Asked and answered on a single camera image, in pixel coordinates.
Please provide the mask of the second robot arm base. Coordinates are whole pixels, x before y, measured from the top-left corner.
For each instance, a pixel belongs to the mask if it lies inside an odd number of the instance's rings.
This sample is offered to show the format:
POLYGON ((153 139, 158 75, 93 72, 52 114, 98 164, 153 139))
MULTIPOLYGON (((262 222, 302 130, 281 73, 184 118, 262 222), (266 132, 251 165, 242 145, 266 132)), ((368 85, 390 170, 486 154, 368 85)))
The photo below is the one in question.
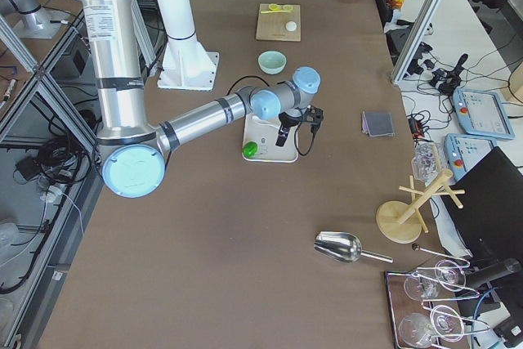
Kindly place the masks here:
POLYGON ((60 29, 51 22, 51 13, 39 0, 1 0, 1 15, 12 14, 20 17, 13 28, 19 38, 52 39, 60 29))

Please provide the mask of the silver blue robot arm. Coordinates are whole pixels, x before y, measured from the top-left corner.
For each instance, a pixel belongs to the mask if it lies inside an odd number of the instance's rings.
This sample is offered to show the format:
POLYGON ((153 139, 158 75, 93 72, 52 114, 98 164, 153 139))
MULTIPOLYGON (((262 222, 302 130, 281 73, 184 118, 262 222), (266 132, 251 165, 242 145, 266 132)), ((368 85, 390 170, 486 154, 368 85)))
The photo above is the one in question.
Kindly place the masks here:
MULTIPOLYGON (((103 127, 97 135, 101 175, 117 195, 138 198, 162 182, 168 154, 180 145, 247 114, 292 118, 320 87, 320 75, 303 66, 288 81, 243 87, 157 126, 145 114, 132 10, 136 0, 80 0, 92 52, 103 127)), ((162 87, 209 91, 218 55, 197 39, 189 0, 157 0, 168 36, 162 87)))

